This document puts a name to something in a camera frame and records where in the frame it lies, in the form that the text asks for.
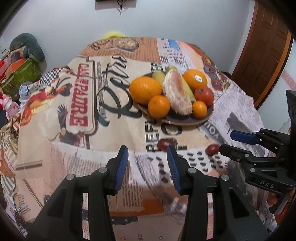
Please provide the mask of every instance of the large orange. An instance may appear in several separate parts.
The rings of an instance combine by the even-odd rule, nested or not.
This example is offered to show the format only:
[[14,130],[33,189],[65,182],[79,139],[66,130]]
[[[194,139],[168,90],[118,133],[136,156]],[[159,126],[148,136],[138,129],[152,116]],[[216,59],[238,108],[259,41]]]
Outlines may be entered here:
[[207,78],[203,72],[196,69],[189,69],[183,74],[183,78],[194,91],[196,88],[201,86],[207,86]]
[[164,96],[156,95],[149,101],[148,112],[155,119],[164,118],[169,110],[170,102]]
[[139,104],[148,104],[153,96],[161,95],[161,85],[151,77],[139,77],[134,79],[129,87],[133,100]]
[[192,114],[195,118],[205,118],[207,115],[207,106],[204,102],[198,100],[192,104]]

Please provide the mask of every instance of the pink figurine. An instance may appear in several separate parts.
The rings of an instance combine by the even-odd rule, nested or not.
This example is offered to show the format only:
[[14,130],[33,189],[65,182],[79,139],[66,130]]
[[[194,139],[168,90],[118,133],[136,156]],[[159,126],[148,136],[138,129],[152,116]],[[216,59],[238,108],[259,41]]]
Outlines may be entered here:
[[20,106],[16,102],[13,102],[9,95],[4,94],[3,99],[0,99],[0,104],[6,111],[7,119],[10,119],[20,111]]

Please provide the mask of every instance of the door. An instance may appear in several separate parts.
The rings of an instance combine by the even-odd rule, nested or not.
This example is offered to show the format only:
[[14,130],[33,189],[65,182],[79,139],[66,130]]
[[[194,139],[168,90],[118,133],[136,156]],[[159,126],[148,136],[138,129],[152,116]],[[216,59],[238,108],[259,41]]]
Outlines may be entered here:
[[253,20],[232,79],[254,98],[257,107],[281,74],[289,52],[291,34],[269,8],[256,2]]

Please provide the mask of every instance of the door frame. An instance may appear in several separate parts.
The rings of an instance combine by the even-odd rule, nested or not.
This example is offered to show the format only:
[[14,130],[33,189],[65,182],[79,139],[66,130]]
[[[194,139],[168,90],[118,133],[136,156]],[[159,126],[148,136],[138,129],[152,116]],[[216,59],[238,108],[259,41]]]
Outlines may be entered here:
[[[257,11],[258,11],[258,2],[255,1],[253,18],[252,18],[250,30],[249,30],[249,33],[248,33],[248,37],[247,37],[246,43],[244,45],[242,54],[241,54],[241,56],[240,56],[240,58],[239,58],[239,60],[237,62],[237,65],[236,65],[234,71],[233,71],[232,78],[234,78],[234,76],[238,72],[240,64],[242,63],[244,55],[246,54],[247,48],[248,48],[249,43],[251,41],[251,37],[252,37],[254,26],[255,26],[255,20],[256,20],[256,17],[257,17]],[[280,75],[281,75],[281,73],[283,71],[283,67],[284,67],[284,65],[285,65],[285,63],[287,61],[287,57],[289,56],[289,53],[290,53],[290,50],[291,50],[291,48],[290,48],[291,39],[292,39],[292,35],[288,31],[288,35],[287,35],[285,47],[284,47],[284,50],[283,50],[283,54],[282,54],[282,56],[281,56],[281,58],[279,60],[279,63],[277,65],[271,79],[269,80],[267,86],[265,87],[265,89],[263,90],[263,92],[261,93],[259,98],[256,100],[256,102],[254,103],[254,106],[256,108],[267,98],[268,93],[270,92],[271,88],[276,84],[277,80],[279,79],[279,77],[280,77]]]

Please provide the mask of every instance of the pink stripe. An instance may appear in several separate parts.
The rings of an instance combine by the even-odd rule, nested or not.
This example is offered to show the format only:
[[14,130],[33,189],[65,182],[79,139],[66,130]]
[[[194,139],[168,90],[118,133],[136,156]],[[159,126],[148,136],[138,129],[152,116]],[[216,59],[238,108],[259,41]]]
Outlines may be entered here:
[[288,84],[291,90],[296,91],[296,81],[291,77],[291,75],[286,70],[283,71],[283,73],[281,74],[281,77]]

